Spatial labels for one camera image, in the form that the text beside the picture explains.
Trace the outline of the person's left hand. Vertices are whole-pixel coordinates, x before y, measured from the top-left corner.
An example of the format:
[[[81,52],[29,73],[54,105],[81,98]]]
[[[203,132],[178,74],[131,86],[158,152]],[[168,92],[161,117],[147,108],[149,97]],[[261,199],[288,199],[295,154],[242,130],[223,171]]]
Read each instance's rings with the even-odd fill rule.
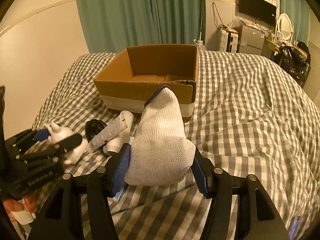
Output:
[[[2,203],[11,221],[16,220],[12,212],[23,210],[26,210],[30,213],[37,212],[37,193],[35,191],[26,194],[22,197],[22,199],[24,200],[23,204],[9,197],[2,198]]]

